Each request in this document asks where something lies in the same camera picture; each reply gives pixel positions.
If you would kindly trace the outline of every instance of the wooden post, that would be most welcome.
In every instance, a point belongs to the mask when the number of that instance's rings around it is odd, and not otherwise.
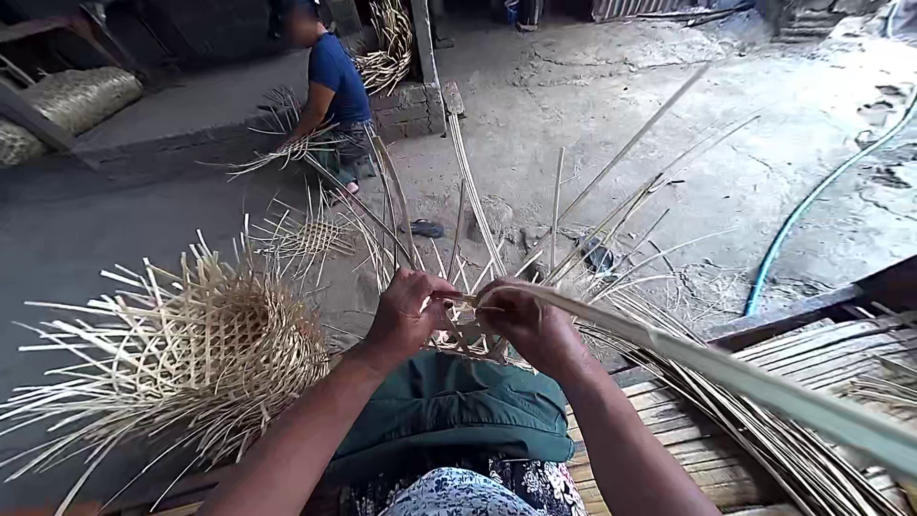
[[[3,83],[0,83],[0,114],[34,134],[55,151],[69,152],[73,148],[73,136],[45,118],[19,92]]]

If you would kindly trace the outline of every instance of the blue t-shirt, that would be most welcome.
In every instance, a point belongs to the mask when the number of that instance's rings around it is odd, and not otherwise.
[[[348,123],[370,119],[370,98],[363,80],[340,39],[330,32],[320,36],[309,53],[309,81],[335,92],[325,120]]]

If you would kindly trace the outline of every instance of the hand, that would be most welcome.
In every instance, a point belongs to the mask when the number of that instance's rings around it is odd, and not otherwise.
[[[481,290],[478,300],[497,286],[524,283],[508,277],[495,279]],[[561,385],[593,367],[601,368],[573,328],[569,314],[547,303],[539,307],[531,294],[498,290],[478,306],[477,317],[486,329],[509,339],[535,369]]]
[[[366,361],[373,369],[388,374],[398,364],[424,346],[427,337],[445,327],[445,299],[424,300],[434,290],[455,290],[445,279],[398,269],[389,287],[379,298],[379,308],[366,338],[352,355]]]

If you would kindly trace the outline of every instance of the brick wall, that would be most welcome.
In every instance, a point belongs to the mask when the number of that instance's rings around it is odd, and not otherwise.
[[[401,83],[391,95],[371,97],[370,109],[386,142],[446,130],[443,97],[436,84]]]

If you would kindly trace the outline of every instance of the concrete floor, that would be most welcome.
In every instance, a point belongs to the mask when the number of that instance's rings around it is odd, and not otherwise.
[[[870,127],[857,110],[885,100],[900,111],[903,98],[878,86],[917,83],[917,50],[868,38],[787,48],[752,45],[757,39],[721,30],[652,22],[545,27],[531,34],[477,24],[454,36],[455,48],[436,53],[437,66],[441,79],[458,81],[462,92],[468,117],[461,125],[480,194],[500,197],[512,209],[503,232],[513,241],[504,246],[509,263],[522,255],[522,231],[539,234],[539,225],[549,222],[559,146],[567,148],[565,177],[572,178],[561,191],[567,204],[702,62],[713,61],[567,221],[591,224],[693,142],[760,115],[687,166],[680,176],[685,182],[663,188],[625,229],[647,229],[665,208],[671,212],[653,237],[663,248],[735,229],[674,253],[671,262],[683,273],[679,280],[650,288],[655,300],[679,308],[699,329],[737,315],[781,221],[856,152],[854,137]],[[228,250],[242,214],[257,215],[277,193],[301,206],[305,189],[291,172],[265,170],[227,183],[222,171],[195,164],[239,161],[272,145],[239,124],[257,115],[252,107],[264,90],[302,77],[297,66],[304,69],[304,60],[290,54],[144,98],[81,138],[86,154],[99,160],[99,171],[47,157],[0,175],[4,318],[35,324],[55,315],[22,301],[83,303],[110,291],[113,284],[97,271],[113,263],[136,267],[148,256],[174,264],[195,229],[211,246]],[[224,109],[226,102],[231,106]],[[210,129],[195,130],[204,127]],[[439,220],[452,235],[459,169],[451,142],[439,136],[403,140],[390,152],[414,217]],[[915,158],[917,128],[911,127],[825,190],[781,252],[765,307],[841,285],[917,252]],[[379,183],[367,181],[362,188],[363,199],[379,209]],[[463,256],[486,262],[479,243],[461,244]],[[444,239],[438,247],[448,245]],[[627,245],[626,239],[620,243]],[[430,246],[422,247],[433,266]],[[325,321],[362,333],[370,318],[353,310],[372,309],[374,293],[369,273],[351,274],[352,266],[330,261],[325,281],[335,287],[316,302]],[[0,342],[0,393],[32,384],[41,371],[69,360],[17,353],[18,345],[34,339],[11,324],[0,324]],[[6,436],[0,456],[41,437]],[[128,445],[90,478],[86,496],[111,492],[149,453]],[[56,503],[77,471],[78,464],[70,465],[4,484],[0,509]]]

